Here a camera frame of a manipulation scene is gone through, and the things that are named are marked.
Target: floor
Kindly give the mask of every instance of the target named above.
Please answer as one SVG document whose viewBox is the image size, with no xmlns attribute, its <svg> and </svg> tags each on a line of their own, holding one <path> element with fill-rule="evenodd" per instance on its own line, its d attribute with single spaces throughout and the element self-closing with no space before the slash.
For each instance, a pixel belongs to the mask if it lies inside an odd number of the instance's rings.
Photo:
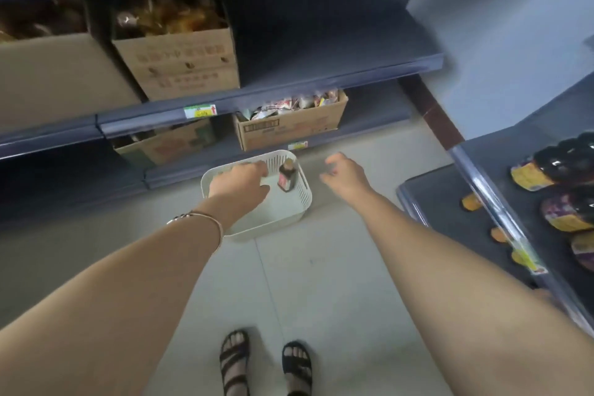
<svg viewBox="0 0 594 396">
<path fill-rule="evenodd" d="M 450 395 L 358 216 L 317 179 L 324 158 L 345 152 L 397 203 L 406 179 L 450 159 L 418 117 L 395 127 L 303 151 L 314 202 L 297 224 L 245 243 L 224 242 L 198 280 L 146 395 L 222 395 L 218 354 L 232 329 L 254 345 L 254 396 L 285 389 L 280 353 L 304 340 L 316 395 Z M 200 198 L 193 180 L 0 235 L 0 325 L 78 271 Z"/>
</svg>

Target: cardboard box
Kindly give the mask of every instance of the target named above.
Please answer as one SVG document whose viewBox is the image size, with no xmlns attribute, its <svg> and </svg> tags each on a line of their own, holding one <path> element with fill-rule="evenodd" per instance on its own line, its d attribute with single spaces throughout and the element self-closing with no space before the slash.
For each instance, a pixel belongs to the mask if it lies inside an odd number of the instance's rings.
<svg viewBox="0 0 594 396">
<path fill-rule="evenodd" d="M 201 119 L 137 142 L 129 136 L 115 138 L 112 145 L 134 166 L 149 169 L 200 152 L 215 141 L 210 120 Z"/>
<path fill-rule="evenodd" d="M 227 25 L 201 32 L 118 39 L 112 25 L 114 46 L 150 100 L 239 88 L 233 32 L 221 11 Z"/>
<path fill-rule="evenodd" d="M 86 11 L 87 33 L 0 44 L 0 133 L 140 103 Z"/>
<path fill-rule="evenodd" d="M 339 90 L 338 102 L 332 105 L 297 110 L 257 121 L 241 122 L 234 115 L 235 133 L 242 150 L 247 152 L 335 130 L 348 100 L 345 92 Z"/>
</svg>

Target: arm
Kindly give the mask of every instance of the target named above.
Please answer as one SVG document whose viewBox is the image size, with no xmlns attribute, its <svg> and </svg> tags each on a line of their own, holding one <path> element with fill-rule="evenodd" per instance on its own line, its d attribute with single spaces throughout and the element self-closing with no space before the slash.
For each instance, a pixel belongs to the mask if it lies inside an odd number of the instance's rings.
<svg viewBox="0 0 594 396">
<path fill-rule="evenodd" d="M 462 395 L 594 394 L 594 341 L 461 244 L 418 224 L 337 153 L 322 181 L 365 221 L 450 388 Z"/>
<path fill-rule="evenodd" d="M 268 194 L 263 162 L 218 175 L 196 208 L 228 229 Z M 139 394 L 220 241 L 182 218 L 100 260 L 0 331 L 0 394 Z"/>
</svg>

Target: person's left hand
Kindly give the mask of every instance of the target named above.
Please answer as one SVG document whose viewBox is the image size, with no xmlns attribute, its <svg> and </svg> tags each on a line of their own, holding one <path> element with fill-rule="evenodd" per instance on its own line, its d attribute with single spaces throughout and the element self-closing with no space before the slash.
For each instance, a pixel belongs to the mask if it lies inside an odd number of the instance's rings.
<svg viewBox="0 0 594 396">
<path fill-rule="evenodd" d="M 260 180 L 267 175 L 263 161 L 235 165 L 213 178 L 209 197 L 197 210 L 209 212 L 227 230 L 264 201 L 270 186 L 260 185 Z"/>
</svg>

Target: forearm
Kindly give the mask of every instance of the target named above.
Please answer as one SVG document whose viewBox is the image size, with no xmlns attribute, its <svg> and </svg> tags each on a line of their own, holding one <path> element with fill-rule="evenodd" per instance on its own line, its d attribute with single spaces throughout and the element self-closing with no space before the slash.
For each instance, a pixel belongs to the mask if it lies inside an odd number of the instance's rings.
<svg viewBox="0 0 594 396">
<path fill-rule="evenodd" d="M 184 218 L 78 274 L 0 331 L 0 394 L 140 393 L 219 236 Z"/>
<path fill-rule="evenodd" d="M 367 193 L 355 209 L 457 395 L 525 394 L 529 383 L 552 394 L 592 392 L 585 365 L 594 357 L 592 340 L 561 312 L 385 197 Z"/>
</svg>

